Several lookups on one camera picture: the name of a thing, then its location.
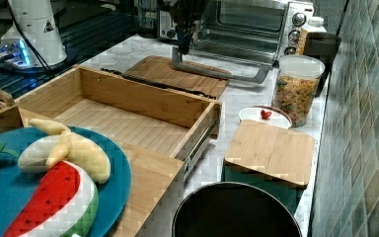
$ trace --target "white container lid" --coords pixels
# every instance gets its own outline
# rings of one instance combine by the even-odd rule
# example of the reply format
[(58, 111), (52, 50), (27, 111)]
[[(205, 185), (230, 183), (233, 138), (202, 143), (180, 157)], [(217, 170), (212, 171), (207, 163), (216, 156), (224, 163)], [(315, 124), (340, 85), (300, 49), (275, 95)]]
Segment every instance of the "white container lid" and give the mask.
[[(261, 116), (261, 111), (271, 112), (268, 119), (263, 119)], [(244, 108), (239, 112), (240, 120), (255, 120), (260, 121), (269, 125), (274, 125), (282, 128), (290, 128), (292, 125), (291, 118), (283, 111), (268, 106), (256, 106)]]
[(309, 20), (309, 25), (320, 28), (325, 23), (325, 20), (321, 17), (311, 17)]
[(285, 75), (301, 79), (318, 79), (325, 71), (320, 60), (304, 55), (286, 55), (279, 59), (279, 69)]

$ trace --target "wooden cutting board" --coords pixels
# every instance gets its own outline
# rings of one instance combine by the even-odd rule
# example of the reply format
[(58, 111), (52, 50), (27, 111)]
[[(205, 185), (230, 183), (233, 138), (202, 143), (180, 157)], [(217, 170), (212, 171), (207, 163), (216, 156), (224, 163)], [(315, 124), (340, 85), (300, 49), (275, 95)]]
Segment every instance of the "wooden cutting board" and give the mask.
[[(198, 63), (186, 62), (186, 64), (230, 74), (228, 71)], [(148, 56), (128, 69), (125, 74), (191, 91), (200, 91), (217, 99), (229, 84), (229, 80), (175, 70), (171, 58), (161, 56)]]

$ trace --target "toy banana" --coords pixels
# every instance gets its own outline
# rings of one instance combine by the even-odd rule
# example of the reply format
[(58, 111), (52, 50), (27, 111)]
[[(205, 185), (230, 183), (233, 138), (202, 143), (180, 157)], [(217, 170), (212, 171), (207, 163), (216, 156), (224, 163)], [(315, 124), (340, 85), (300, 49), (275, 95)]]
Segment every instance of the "toy banana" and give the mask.
[(70, 131), (69, 127), (66, 125), (47, 119), (33, 118), (30, 120), (29, 125), (36, 127), (47, 135), (59, 135), (63, 131)]
[(56, 121), (34, 119), (32, 126), (52, 136), (44, 137), (31, 144), (18, 162), (24, 172), (39, 173), (51, 169), (60, 160), (67, 160), (84, 169), (96, 183), (105, 183), (111, 174), (111, 163), (106, 152), (94, 141), (67, 129)]

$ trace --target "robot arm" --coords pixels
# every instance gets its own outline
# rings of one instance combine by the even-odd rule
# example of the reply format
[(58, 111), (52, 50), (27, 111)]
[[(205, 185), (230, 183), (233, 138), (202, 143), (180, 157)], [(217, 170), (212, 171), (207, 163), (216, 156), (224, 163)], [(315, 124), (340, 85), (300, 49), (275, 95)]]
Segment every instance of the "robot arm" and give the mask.
[(158, 5), (170, 13), (177, 24), (178, 51), (187, 54), (190, 41), (195, 30), (195, 21), (201, 18), (209, 0), (158, 0)]
[(0, 57), (15, 53), (6, 62), (19, 68), (51, 67), (66, 57), (55, 26), (50, 0), (8, 0), (13, 27), (1, 38)]

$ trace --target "black pot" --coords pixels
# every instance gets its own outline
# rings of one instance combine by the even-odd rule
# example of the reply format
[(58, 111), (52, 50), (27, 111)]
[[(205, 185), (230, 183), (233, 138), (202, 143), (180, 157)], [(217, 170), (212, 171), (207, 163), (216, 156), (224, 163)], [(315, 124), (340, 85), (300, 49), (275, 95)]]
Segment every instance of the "black pot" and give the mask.
[(173, 237), (301, 236), (284, 205), (244, 184), (221, 182), (190, 194), (179, 206)]

